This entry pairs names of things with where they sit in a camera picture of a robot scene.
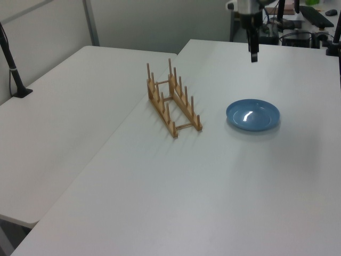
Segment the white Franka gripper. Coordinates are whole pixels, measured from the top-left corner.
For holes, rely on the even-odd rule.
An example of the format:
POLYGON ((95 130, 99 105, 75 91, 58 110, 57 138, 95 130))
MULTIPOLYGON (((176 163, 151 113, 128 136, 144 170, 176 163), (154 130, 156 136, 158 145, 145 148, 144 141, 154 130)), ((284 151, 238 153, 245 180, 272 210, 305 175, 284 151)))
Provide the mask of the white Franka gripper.
POLYGON ((263 23, 263 4, 256 0, 238 0, 238 13, 240 14, 241 26, 246 29, 251 61, 257 62, 259 52, 257 28, 263 23))

